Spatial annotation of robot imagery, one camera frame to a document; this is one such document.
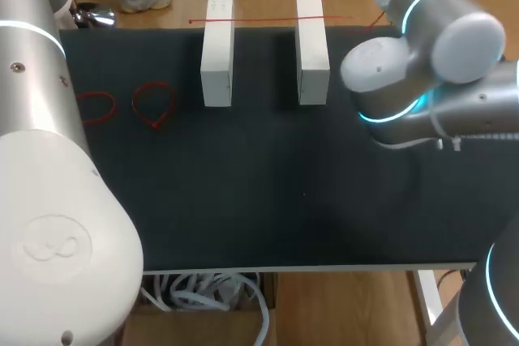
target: black tabletop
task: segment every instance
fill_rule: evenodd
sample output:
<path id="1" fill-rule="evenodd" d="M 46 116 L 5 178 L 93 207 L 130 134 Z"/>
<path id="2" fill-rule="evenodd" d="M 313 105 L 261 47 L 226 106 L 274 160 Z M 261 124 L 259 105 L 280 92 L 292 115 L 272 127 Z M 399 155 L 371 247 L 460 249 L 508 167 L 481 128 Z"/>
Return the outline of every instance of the black tabletop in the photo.
<path id="1" fill-rule="evenodd" d="M 297 103 L 292 28 L 236 31 L 232 108 L 205 108 L 203 30 L 64 32 L 76 92 L 106 91 L 115 116 L 85 128 L 92 157 L 139 231 L 146 271 L 460 263 L 480 259 L 519 209 L 519 143 L 376 145 L 339 65 L 391 28 L 328 28 L 326 106 Z M 132 111 L 168 83 L 157 131 Z M 159 116 L 168 88 L 139 109 Z M 84 118 L 106 110 L 82 100 Z"/>

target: shoe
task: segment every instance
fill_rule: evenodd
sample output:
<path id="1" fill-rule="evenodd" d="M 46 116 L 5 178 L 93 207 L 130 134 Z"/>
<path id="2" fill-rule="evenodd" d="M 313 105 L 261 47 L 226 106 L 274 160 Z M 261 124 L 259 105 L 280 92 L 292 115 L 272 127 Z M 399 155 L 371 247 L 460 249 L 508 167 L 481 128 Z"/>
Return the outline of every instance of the shoe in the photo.
<path id="1" fill-rule="evenodd" d="M 172 0 L 153 0 L 152 5 L 148 10 L 164 10 L 171 5 Z M 143 12 L 146 10 L 134 10 L 129 7 L 122 6 L 122 12 L 125 14 L 135 14 L 137 12 Z"/>

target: bundle of cables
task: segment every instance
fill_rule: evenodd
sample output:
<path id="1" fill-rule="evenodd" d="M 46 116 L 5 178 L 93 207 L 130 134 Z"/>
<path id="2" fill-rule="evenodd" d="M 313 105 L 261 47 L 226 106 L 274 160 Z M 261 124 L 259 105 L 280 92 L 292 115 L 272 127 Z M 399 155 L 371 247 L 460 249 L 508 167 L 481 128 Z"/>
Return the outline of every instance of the bundle of cables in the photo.
<path id="1" fill-rule="evenodd" d="M 153 276 L 153 294 L 142 287 L 140 292 L 159 310 L 200 311 L 236 309 L 244 293 L 251 290 L 249 300 L 257 297 L 263 324 L 254 343 L 260 346 L 268 333 L 269 316 L 267 303 L 260 289 L 260 274 L 256 281 L 238 273 L 192 273 L 178 275 L 173 281 L 170 276 Z"/>

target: white block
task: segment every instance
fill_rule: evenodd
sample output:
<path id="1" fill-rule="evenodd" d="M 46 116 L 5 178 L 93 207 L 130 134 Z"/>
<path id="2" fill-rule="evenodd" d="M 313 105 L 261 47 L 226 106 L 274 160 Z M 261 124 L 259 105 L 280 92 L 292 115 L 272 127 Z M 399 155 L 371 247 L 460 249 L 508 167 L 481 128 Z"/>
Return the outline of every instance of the white block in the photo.
<path id="1" fill-rule="evenodd" d="M 207 19 L 232 19 L 233 0 L 208 0 Z M 230 107 L 233 92 L 234 22 L 206 22 L 200 76 L 206 107 Z"/>
<path id="2" fill-rule="evenodd" d="M 322 16 L 321 0 L 296 0 L 298 17 Z M 330 61 L 324 20 L 299 19 L 295 29 L 300 105 L 326 105 Z"/>

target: red string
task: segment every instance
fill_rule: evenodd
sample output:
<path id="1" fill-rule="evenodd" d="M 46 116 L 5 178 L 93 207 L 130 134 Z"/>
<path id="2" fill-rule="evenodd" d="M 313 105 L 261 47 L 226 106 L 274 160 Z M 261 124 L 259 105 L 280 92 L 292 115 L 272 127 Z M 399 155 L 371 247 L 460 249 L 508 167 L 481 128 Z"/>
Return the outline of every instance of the red string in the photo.
<path id="1" fill-rule="evenodd" d="M 171 99 L 171 103 L 169 104 L 168 109 L 154 122 L 150 121 L 143 114 L 141 114 L 135 105 L 135 101 L 137 100 L 137 97 L 139 97 L 140 93 L 151 87 L 166 87 L 166 88 L 170 88 L 171 91 L 173 92 L 173 97 Z M 133 97 L 131 98 L 131 107 L 133 108 L 133 112 L 135 113 L 135 115 L 137 115 L 144 123 L 146 123 L 147 125 L 150 125 L 152 128 L 154 128 L 156 130 L 160 129 L 161 123 L 163 121 L 165 121 L 165 119 L 168 117 L 168 115 L 170 115 L 173 112 L 174 106 L 175 106 L 174 89 L 172 87 L 170 87 L 169 84 L 163 83 L 161 81 L 155 81 L 155 82 L 146 83 L 146 84 L 141 85 L 140 87 L 138 87 L 135 90 L 135 92 L 133 92 Z"/>
<path id="2" fill-rule="evenodd" d="M 377 19 L 375 19 L 373 22 L 371 22 L 369 24 L 369 26 L 366 26 L 365 28 L 363 28 L 360 32 L 358 32 L 358 34 L 364 34 L 366 32 L 369 32 L 370 30 L 373 29 L 373 26 L 375 26 L 377 24 L 377 22 L 384 16 L 386 12 L 385 11 L 382 11 L 382 13 L 377 17 Z"/>
<path id="3" fill-rule="evenodd" d="M 342 15 L 317 15 L 317 16 L 293 16 L 289 18 L 234 18 L 234 19 L 189 19 L 189 23 L 196 22 L 280 22 L 284 20 L 300 19 L 352 19 L 351 16 Z"/>
<path id="4" fill-rule="evenodd" d="M 84 92 L 84 93 L 79 93 L 75 96 L 76 100 L 81 100 L 81 99 L 84 99 L 87 97 L 108 97 L 109 99 L 112 100 L 112 108 L 106 115 L 103 115 L 102 117 L 97 117 L 94 119 L 87 119 L 87 120 L 83 121 L 84 125 L 98 125 L 99 123 L 107 121 L 115 114 L 115 109 L 116 109 L 115 98 L 108 92 Z"/>

